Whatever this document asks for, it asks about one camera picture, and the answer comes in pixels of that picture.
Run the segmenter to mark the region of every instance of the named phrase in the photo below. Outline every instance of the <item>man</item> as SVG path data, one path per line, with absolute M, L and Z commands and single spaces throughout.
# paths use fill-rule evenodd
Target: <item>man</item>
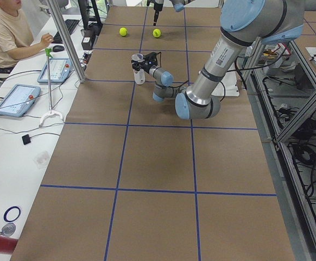
M 0 72 L 10 73 L 19 60 L 36 55 L 53 41 L 50 34 L 34 45 L 21 0 L 0 0 Z

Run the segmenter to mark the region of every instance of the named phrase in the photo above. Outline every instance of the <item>blue tablet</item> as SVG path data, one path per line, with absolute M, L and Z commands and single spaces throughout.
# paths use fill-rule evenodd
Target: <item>blue tablet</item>
M 16 84 L 0 103 L 0 115 L 22 117 L 40 95 L 41 88 Z
M 72 64 L 68 58 L 50 58 L 49 60 L 50 68 L 50 82 L 54 84 L 63 83 L 70 74 Z M 47 62 L 44 65 L 39 78 L 38 83 L 48 84 L 48 70 Z

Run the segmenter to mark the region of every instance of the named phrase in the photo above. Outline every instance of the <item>keyboard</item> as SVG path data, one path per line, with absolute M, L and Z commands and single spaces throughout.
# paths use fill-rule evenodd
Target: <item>keyboard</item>
M 66 19 L 65 20 L 65 24 L 66 24 L 66 28 L 69 31 L 69 34 L 72 34 L 73 31 L 75 30 L 76 26 L 78 25 L 80 20 L 77 19 Z M 61 36 L 59 34 L 59 32 L 57 32 L 55 34 L 55 36 L 53 37 L 53 44 L 61 44 L 62 43 L 62 39 Z

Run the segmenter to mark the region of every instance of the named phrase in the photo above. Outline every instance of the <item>yellow ball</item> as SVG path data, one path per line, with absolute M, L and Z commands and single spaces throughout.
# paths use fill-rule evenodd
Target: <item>yellow ball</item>
M 162 33 L 159 29 L 154 29 L 152 34 L 156 38 L 159 38 L 162 35 Z
M 125 27 L 122 27 L 120 30 L 119 30 L 119 34 L 121 35 L 121 36 L 126 36 L 127 35 L 127 33 L 128 33 L 128 30 L 125 28 Z

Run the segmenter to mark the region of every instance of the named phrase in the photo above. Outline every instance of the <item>black mouse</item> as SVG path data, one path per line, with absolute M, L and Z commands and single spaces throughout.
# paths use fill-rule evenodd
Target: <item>black mouse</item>
M 61 52 L 61 51 L 64 51 L 65 50 L 65 48 L 64 48 L 64 46 L 63 45 L 55 45 L 55 46 L 53 46 L 53 48 L 52 48 L 52 52 Z

